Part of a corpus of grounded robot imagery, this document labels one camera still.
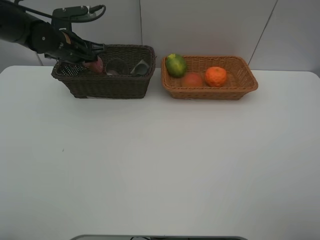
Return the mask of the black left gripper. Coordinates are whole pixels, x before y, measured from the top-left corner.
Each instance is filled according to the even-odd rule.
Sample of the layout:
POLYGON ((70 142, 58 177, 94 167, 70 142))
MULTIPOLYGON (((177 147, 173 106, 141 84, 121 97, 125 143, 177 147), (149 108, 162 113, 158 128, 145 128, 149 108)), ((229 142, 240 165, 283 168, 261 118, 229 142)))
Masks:
POLYGON ((37 23, 31 31, 31 49, 50 59, 67 63, 93 63, 105 51, 103 43, 85 41, 72 31, 58 30, 48 22, 37 23))

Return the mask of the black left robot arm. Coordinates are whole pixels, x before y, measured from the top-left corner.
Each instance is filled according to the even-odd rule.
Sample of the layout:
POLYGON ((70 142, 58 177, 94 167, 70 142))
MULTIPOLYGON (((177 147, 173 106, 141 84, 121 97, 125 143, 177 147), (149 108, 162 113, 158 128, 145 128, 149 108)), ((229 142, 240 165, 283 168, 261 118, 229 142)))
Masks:
POLYGON ((0 2, 0 38, 24 46, 47 59, 69 64, 94 63, 104 52, 102 43, 79 37, 73 23, 89 23, 106 12, 103 4, 57 8, 46 14, 19 4, 19 1, 0 2))

